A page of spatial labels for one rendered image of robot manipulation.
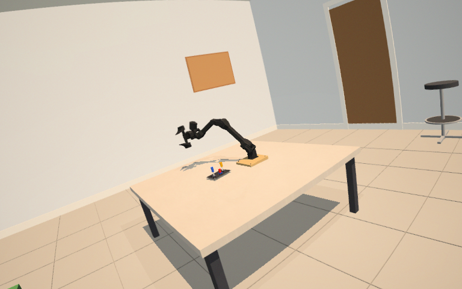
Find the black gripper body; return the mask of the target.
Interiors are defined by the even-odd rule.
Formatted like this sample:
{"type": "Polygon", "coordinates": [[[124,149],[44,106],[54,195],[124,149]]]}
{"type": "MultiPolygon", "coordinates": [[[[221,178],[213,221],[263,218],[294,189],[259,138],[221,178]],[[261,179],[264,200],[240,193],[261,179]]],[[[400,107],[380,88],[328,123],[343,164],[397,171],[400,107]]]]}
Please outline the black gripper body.
{"type": "MultiPolygon", "coordinates": [[[[185,142],[187,143],[187,142],[188,142],[187,140],[189,139],[189,137],[188,137],[188,133],[185,133],[185,127],[184,127],[184,125],[179,126],[179,127],[177,127],[177,128],[178,128],[178,129],[183,128],[184,131],[182,132],[182,134],[183,134],[183,137],[184,137],[185,142]]],[[[189,144],[189,146],[185,147],[186,149],[191,147],[191,143],[189,142],[188,144],[189,144]]]]}

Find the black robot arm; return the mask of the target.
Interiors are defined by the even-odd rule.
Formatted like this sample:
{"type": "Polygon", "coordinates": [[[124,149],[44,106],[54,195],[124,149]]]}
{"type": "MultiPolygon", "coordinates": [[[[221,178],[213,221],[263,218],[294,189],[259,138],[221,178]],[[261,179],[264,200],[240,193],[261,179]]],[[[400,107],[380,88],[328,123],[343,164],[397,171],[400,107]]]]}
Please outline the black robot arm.
{"type": "Polygon", "coordinates": [[[243,150],[245,150],[247,152],[247,155],[248,155],[248,159],[255,159],[257,157],[259,157],[257,155],[257,152],[256,152],[256,145],[254,145],[250,140],[244,138],[243,136],[241,136],[236,130],[234,130],[231,126],[230,126],[230,123],[227,121],[227,119],[223,118],[223,119],[212,119],[209,121],[209,123],[202,129],[200,130],[199,128],[197,128],[197,123],[195,121],[190,121],[189,122],[189,129],[191,131],[187,131],[186,133],[188,133],[188,137],[193,140],[193,139],[201,139],[202,137],[204,137],[204,135],[206,134],[206,131],[212,126],[212,125],[215,125],[215,126],[219,126],[220,128],[222,129],[225,129],[226,131],[228,131],[234,138],[237,139],[237,141],[240,142],[240,147],[243,148],[243,150]],[[197,133],[196,133],[197,132],[197,133]]]}

